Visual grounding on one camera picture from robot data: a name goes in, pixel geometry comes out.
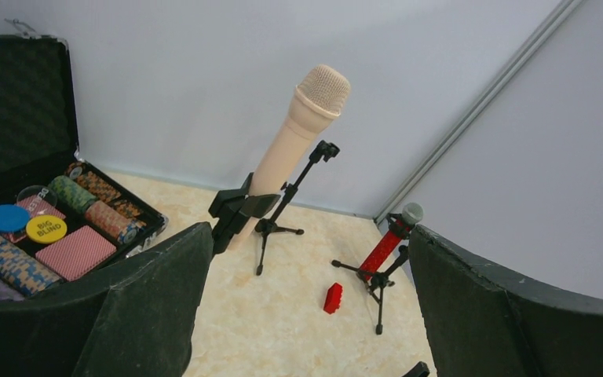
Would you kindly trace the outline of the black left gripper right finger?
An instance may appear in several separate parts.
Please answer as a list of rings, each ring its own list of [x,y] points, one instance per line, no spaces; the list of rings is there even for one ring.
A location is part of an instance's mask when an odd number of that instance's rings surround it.
[[[409,256],[439,376],[603,376],[603,299],[535,280],[422,225]]]

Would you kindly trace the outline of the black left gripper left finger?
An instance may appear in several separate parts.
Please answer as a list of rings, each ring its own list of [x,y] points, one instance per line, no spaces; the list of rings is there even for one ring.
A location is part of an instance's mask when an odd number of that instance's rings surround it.
[[[151,249],[0,302],[0,376],[180,376],[213,259],[198,222]]]

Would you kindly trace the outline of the black shock-mount tripod stand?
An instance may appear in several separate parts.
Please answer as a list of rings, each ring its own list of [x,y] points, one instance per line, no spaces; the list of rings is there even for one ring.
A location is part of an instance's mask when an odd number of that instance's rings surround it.
[[[378,270],[374,273],[365,272],[371,279],[368,282],[364,282],[367,289],[367,293],[377,302],[378,304],[378,323],[375,326],[375,334],[381,335],[383,330],[382,325],[382,312],[383,312],[383,299],[384,290],[386,287],[392,287],[395,283],[389,279],[390,275],[399,267],[401,267],[407,260],[407,250],[404,245],[399,247],[399,256],[392,263],[392,265],[385,270],[385,272],[379,272]],[[350,271],[357,273],[363,273],[364,271],[357,267],[346,265],[339,260],[332,260],[331,264],[336,268],[345,268]]]

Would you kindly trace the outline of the red glitter microphone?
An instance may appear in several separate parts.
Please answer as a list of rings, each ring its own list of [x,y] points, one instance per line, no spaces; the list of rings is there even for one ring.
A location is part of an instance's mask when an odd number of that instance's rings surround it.
[[[388,230],[362,262],[360,269],[364,272],[357,273],[357,276],[362,281],[368,282],[371,277],[365,272],[376,272],[392,254],[395,247],[409,238],[411,230],[423,219],[423,216],[422,206],[414,202],[406,204],[399,213],[387,214]]]

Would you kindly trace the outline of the beige microphone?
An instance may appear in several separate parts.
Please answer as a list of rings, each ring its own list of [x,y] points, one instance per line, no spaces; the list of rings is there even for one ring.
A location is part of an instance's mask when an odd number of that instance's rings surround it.
[[[248,194],[277,194],[318,135],[341,115],[351,86],[333,68],[315,66],[294,88],[286,118],[254,171]]]

